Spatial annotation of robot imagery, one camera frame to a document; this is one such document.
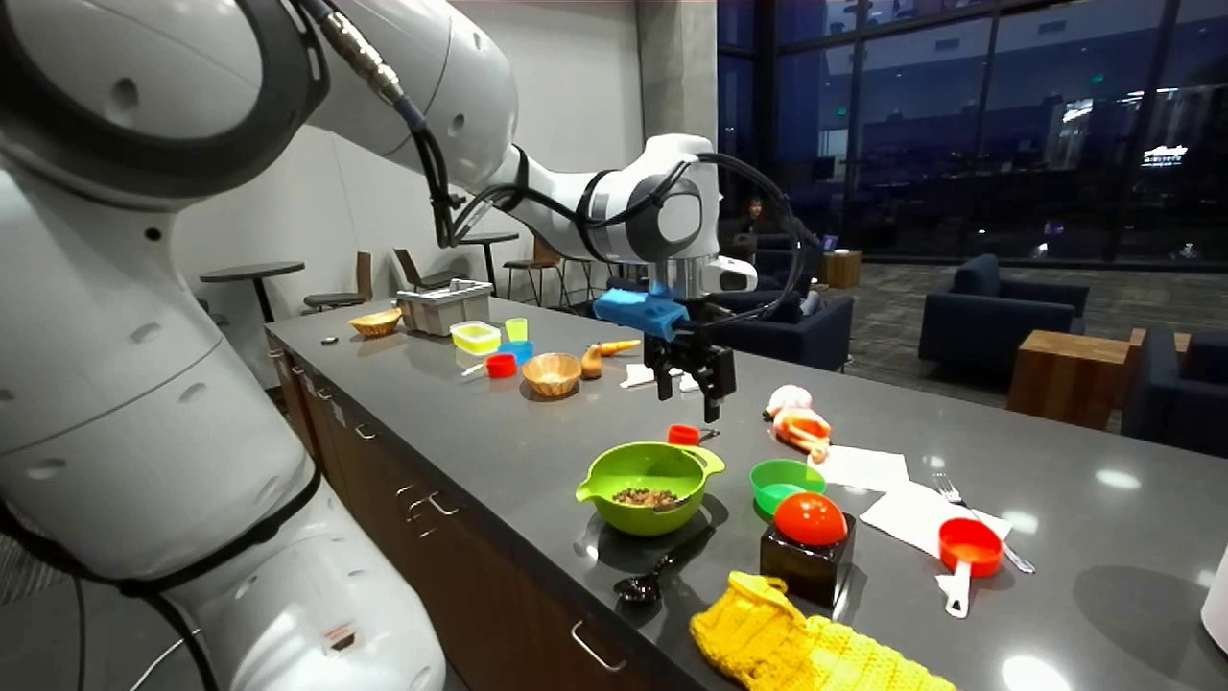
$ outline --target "green bowl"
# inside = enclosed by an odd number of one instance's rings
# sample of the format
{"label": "green bowl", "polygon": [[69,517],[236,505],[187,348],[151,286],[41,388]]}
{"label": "green bowl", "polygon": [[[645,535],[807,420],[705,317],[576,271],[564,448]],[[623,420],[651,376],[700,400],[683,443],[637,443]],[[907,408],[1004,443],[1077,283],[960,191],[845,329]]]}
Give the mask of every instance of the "green bowl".
{"label": "green bowl", "polygon": [[[692,444],[632,443],[614,444],[586,466],[576,501],[594,501],[607,527],[632,536],[677,535],[704,505],[705,480],[720,473],[720,458]],[[673,490],[667,505],[625,505],[623,490]]]}
{"label": "green bowl", "polygon": [[765,517],[772,517],[782,500],[800,490],[825,490],[825,486],[830,485],[822,480],[822,473],[809,469],[807,461],[765,461],[752,469],[752,494]]}

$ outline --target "red measuring cup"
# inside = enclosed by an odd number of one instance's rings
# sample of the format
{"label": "red measuring cup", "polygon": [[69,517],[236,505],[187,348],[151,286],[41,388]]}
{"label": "red measuring cup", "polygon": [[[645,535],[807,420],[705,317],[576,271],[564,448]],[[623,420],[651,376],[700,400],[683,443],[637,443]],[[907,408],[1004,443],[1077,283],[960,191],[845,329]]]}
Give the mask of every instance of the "red measuring cup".
{"label": "red measuring cup", "polygon": [[939,560],[949,571],[949,613],[966,619],[972,581],[989,581],[1001,568],[1001,536],[978,517],[949,517],[938,528]]}

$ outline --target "chair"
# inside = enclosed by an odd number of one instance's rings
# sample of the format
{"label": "chair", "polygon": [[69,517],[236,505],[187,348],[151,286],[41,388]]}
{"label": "chair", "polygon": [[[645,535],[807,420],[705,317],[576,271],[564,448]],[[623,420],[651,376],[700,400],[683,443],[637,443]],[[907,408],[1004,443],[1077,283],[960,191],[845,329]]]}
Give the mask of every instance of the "chair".
{"label": "chair", "polygon": [[1134,362],[1122,432],[1228,458],[1228,334],[1148,329]]}
{"label": "chair", "polygon": [[373,301],[373,254],[352,257],[352,292],[311,292],[303,295],[306,310],[335,310]]}
{"label": "chair", "polygon": [[925,295],[916,356],[939,368],[1008,373],[1033,329],[1084,329],[1084,283],[1004,280],[995,254],[962,262]]}
{"label": "chair", "polygon": [[562,301],[567,302],[567,278],[564,278],[564,254],[557,254],[546,239],[534,233],[534,257],[525,262],[503,262],[508,271],[530,271],[534,302],[543,302],[543,271],[562,278]]}
{"label": "chair", "polygon": [[415,286],[415,292],[449,286],[453,278],[470,278],[465,269],[453,269],[453,263],[443,269],[443,271],[421,278],[420,263],[415,263],[415,257],[412,257],[412,249],[392,249],[392,254],[396,254],[396,263],[399,263],[408,286]]}
{"label": "chair", "polygon": [[[772,292],[713,295],[713,302],[731,310],[752,310],[769,301]],[[853,344],[853,295],[830,295],[809,315],[800,315],[800,301],[792,295],[772,315],[709,317],[705,334],[731,348],[839,373]]]}

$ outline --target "tomato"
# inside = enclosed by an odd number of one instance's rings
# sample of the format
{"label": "tomato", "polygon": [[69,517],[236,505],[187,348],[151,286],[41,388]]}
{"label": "tomato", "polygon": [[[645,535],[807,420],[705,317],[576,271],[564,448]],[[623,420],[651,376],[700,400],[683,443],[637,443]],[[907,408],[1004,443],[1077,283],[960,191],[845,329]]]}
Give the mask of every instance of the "tomato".
{"label": "tomato", "polygon": [[772,527],[800,544],[839,544],[848,536],[839,501],[819,490],[782,500]]}

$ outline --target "bowl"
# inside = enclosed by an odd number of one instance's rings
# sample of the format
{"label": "bowl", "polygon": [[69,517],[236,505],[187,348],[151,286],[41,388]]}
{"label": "bowl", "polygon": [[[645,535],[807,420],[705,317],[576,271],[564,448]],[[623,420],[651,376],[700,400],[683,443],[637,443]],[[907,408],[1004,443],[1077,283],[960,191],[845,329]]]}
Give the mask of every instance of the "bowl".
{"label": "bowl", "polygon": [[578,356],[543,354],[523,365],[523,379],[534,400],[567,400],[578,388]]}
{"label": "bowl", "polygon": [[351,317],[351,325],[362,338],[387,338],[387,334],[396,334],[399,317],[402,317],[402,310],[387,307],[387,310],[357,315],[357,317]]}
{"label": "bowl", "polygon": [[782,500],[800,494],[800,490],[825,490],[830,485],[822,480],[822,473],[807,461],[761,461],[752,469],[752,500],[758,512],[765,517],[772,517],[778,512]]}
{"label": "bowl", "polygon": [[631,443],[586,466],[576,501],[594,501],[617,535],[659,536],[696,517],[705,480],[718,473],[724,461],[709,448]]}
{"label": "bowl", "polygon": [[489,356],[499,348],[503,334],[490,324],[453,324],[453,344],[470,356]]}

